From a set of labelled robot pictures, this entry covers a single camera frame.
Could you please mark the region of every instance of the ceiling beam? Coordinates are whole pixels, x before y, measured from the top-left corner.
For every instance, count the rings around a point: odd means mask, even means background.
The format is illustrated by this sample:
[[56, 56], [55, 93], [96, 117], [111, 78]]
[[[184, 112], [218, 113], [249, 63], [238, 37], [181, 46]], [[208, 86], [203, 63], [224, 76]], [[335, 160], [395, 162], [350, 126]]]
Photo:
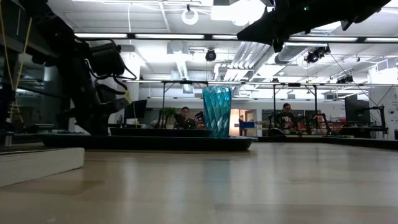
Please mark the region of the ceiling beam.
[[170, 29], [170, 25], [169, 25], [169, 22], [167, 20], [166, 13], [164, 11], [163, 2], [159, 3], [159, 7], [160, 7], [160, 10], [161, 10], [162, 15], [163, 15], [163, 20], [164, 20], [164, 24], [166, 25], [166, 29], [167, 29], [168, 32], [171, 32], [172, 30]]

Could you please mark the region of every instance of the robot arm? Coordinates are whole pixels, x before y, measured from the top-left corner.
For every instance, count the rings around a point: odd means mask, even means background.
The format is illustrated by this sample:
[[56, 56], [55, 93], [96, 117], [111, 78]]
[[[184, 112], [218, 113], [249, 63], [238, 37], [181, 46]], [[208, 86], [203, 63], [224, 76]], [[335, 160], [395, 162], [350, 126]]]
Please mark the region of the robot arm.
[[[110, 40], [109, 44], [90, 48], [86, 42], [78, 40], [73, 30], [53, 13], [47, 0], [19, 0], [19, 3], [57, 56], [52, 63], [58, 68], [66, 94], [75, 105], [72, 113], [66, 113], [67, 116], [74, 116], [76, 123], [92, 135], [108, 135], [109, 116], [125, 108], [129, 102], [116, 97], [112, 101], [104, 100], [99, 96], [91, 75], [96, 73], [98, 79], [113, 77], [117, 81], [126, 68], [119, 54], [120, 46]], [[48, 62], [48, 58], [34, 57], [33, 60], [44, 64]]]

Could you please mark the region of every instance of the wooden floor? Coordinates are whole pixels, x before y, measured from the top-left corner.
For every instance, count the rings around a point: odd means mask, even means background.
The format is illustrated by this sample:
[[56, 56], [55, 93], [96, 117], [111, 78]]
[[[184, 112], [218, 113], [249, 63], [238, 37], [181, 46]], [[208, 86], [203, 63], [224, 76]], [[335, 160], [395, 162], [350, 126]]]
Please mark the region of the wooden floor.
[[0, 189], [0, 223], [397, 223], [398, 152], [86, 152], [82, 169]]

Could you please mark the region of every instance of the black tray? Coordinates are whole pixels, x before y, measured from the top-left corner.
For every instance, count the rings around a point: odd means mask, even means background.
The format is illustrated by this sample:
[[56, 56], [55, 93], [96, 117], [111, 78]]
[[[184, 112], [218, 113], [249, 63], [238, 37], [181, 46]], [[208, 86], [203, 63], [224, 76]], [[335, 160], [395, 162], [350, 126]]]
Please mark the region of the black tray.
[[112, 136], [201, 137], [211, 135], [210, 130], [111, 128]]
[[254, 138], [187, 138], [153, 136], [89, 136], [79, 134], [41, 135], [47, 147], [85, 149], [170, 150], [170, 151], [246, 151]]
[[284, 142], [284, 143], [325, 143], [340, 144], [345, 146], [372, 147], [378, 149], [398, 150], [398, 141], [396, 140], [378, 140], [363, 138], [336, 138], [336, 137], [258, 137], [259, 142]]

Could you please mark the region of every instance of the potted plant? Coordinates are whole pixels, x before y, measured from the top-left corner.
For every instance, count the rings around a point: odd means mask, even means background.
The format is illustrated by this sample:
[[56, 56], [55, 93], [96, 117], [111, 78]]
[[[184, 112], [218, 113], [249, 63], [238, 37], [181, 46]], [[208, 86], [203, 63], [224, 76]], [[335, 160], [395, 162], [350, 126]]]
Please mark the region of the potted plant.
[[164, 115], [165, 118], [166, 118], [163, 128], [166, 128], [166, 126], [167, 126], [167, 129], [173, 129], [173, 125], [171, 124], [171, 125], [169, 126], [169, 125], [167, 124], [167, 121], [169, 120], [169, 118], [174, 117], [174, 115], [175, 115], [175, 108], [166, 107], [166, 108], [163, 108], [162, 112], [163, 112], [163, 115]]

